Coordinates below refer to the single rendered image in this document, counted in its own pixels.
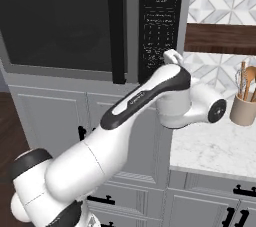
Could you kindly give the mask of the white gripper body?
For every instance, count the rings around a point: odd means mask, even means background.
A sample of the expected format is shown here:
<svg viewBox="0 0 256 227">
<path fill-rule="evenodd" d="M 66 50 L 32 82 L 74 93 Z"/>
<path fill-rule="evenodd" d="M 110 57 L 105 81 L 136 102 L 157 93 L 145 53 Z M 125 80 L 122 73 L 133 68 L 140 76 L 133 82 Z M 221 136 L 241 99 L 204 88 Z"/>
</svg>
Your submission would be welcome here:
<svg viewBox="0 0 256 227">
<path fill-rule="evenodd" d="M 182 66 L 184 63 L 184 58 L 174 49 L 167 50 L 163 53 L 164 62 L 166 64 L 177 64 Z"/>
</svg>

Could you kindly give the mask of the black and grey microwave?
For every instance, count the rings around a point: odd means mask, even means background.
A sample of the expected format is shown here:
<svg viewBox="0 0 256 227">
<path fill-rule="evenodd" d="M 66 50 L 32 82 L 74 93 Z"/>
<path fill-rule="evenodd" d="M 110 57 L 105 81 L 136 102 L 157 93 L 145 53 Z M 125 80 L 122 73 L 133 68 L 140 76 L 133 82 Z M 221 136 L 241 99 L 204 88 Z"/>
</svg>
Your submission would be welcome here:
<svg viewBox="0 0 256 227">
<path fill-rule="evenodd" d="M 139 0 L 139 63 L 141 83 L 163 65 L 163 53 L 184 49 L 190 0 Z"/>
</svg>

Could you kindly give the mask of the dark glass microwave door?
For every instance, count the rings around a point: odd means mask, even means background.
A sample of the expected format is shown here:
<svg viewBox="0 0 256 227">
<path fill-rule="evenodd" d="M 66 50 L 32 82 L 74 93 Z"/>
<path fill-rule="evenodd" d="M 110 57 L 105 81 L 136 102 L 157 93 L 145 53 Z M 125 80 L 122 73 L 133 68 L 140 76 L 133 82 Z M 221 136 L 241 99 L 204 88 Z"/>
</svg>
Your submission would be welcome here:
<svg viewBox="0 0 256 227">
<path fill-rule="evenodd" d="M 123 0 L 123 32 L 136 83 L 139 0 Z M 108 0 L 0 0 L 0 59 L 9 73 L 113 83 Z"/>
</svg>

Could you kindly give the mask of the grey base cupboard door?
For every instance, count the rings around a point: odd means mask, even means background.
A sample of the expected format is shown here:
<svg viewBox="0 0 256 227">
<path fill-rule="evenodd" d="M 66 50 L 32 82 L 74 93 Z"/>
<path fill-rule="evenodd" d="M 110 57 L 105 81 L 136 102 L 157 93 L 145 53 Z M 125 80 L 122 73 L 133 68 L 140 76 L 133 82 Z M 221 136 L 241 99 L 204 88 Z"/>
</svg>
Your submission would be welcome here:
<svg viewBox="0 0 256 227">
<path fill-rule="evenodd" d="M 162 227 L 223 227 L 237 199 L 168 188 Z"/>
<path fill-rule="evenodd" d="M 256 202 L 249 202 L 245 200 L 241 202 L 239 209 L 239 221 L 242 216 L 240 213 L 241 210 L 249 211 L 249 216 L 243 227 L 256 227 Z"/>
</svg>

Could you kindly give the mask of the metal whisk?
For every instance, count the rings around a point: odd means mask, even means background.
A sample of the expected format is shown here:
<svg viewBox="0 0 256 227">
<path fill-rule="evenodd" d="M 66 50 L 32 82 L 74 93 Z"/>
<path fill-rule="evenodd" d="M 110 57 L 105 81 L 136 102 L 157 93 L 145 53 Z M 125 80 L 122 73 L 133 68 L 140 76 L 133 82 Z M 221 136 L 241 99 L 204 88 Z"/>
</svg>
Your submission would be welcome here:
<svg viewBox="0 0 256 227">
<path fill-rule="evenodd" d="M 242 88 L 243 88 L 243 82 L 242 82 L 242 75 L 241 75 L 241 70 L 237 70 L 236 74 L 235 74 L 235 81 L 236 81 L 236 85 L 238 88 L 238 97 L 241 98 L 242 95 Z"/>
</svg>

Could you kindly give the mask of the wooden spatula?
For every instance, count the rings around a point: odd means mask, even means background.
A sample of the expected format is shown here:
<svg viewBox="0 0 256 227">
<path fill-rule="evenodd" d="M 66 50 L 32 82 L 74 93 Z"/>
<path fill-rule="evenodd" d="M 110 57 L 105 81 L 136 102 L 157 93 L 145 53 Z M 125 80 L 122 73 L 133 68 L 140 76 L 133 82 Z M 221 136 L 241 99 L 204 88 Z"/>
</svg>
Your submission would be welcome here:
<svg viewBox="0 0 256 227">
<path fill-rule="evenodd" d="M 240 99 L 243 98 L 243 88 L 246 85 L 246 78 L 245 78 L 245 61 L 241 62 L 241 72 L 240 72 Z"/>
</svg>

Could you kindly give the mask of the wooden spoon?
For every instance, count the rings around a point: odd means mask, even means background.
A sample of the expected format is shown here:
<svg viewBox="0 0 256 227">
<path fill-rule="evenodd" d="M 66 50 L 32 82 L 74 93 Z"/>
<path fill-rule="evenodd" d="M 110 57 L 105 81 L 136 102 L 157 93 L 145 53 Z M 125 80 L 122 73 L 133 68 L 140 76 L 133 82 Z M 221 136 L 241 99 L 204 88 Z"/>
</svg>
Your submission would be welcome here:
<svg viewBox="0 0 256 227">
<path fill-rule="evenodd" d="M 246 101 L 248 98 L 250 83 L 253 79 L 256 78 L 256 67 L 255 66 L 249 66 L 246 68 L 246 87 L 245 87 L 245 93 L 243 100 Z"/>
</svg>

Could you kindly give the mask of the beige utensil pot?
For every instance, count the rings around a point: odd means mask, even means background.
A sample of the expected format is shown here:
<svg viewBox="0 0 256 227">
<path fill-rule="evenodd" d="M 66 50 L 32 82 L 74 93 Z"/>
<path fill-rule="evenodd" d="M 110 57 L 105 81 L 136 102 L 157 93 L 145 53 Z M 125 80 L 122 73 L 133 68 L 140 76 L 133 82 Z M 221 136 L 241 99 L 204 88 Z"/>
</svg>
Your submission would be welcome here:
<svg viewBox="0 0 256 227">
<path fill-rule="evenodd" d="M 230 120 L 240 126 L 250 126 L 256 118 L 256 102 L 251 102 L 252 93 L 249 93 L 247 101 L 234 97 L 230 111 Z"/>
</svg>

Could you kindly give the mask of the grey drawer front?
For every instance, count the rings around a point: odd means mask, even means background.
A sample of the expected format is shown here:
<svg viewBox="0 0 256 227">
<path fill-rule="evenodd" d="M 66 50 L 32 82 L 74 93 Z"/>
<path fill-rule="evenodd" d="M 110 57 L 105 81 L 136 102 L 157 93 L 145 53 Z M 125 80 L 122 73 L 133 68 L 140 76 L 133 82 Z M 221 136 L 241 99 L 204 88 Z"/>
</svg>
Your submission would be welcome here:
<svg viewBox="0 0 256 227">
<path fill-rule="evenodd" d="M 256 201 L 256 197 L 248 197 L 233 193 L 233 189 L 240 185 L 242 189 L 249 190 L 256 187 L 255 182 L 247 182 L 243 180 L 227 179 L 202 174 L 188 173 L 184 188 L 186 190 L 209 193 L 222 196 L 240 197 Z"/>
<path fill-rule="evenodd" d="M 91 207 L 104 208 L 124 214 L 138 215 L 153 219 L 161 218 L 164 191 L 143 186 L 107 182 L 89 196 L 102 197 L 110 195 L 115 205 L 88 201 Z"/>
<path fill-rule="evenodd" d="M 100 223 L 108 224 L 113 222 L 116 227 L 161 227 L 162 221 L 152 218 L 123 215 L 113 212 L 91 210 Z"/>
</svg>

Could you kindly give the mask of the dark wooden wall shelf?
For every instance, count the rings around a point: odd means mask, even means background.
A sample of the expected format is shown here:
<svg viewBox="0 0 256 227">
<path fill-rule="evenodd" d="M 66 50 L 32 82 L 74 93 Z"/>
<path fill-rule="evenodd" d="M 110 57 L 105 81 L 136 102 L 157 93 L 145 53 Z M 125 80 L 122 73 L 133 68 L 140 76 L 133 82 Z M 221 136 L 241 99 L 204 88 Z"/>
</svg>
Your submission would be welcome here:
<svg viewBox="0 0 256 227">
<path fill-rule="evenodd" d="M 184 50 L 256 56 L 256 26 L 188 24 Z"/>
</svg>

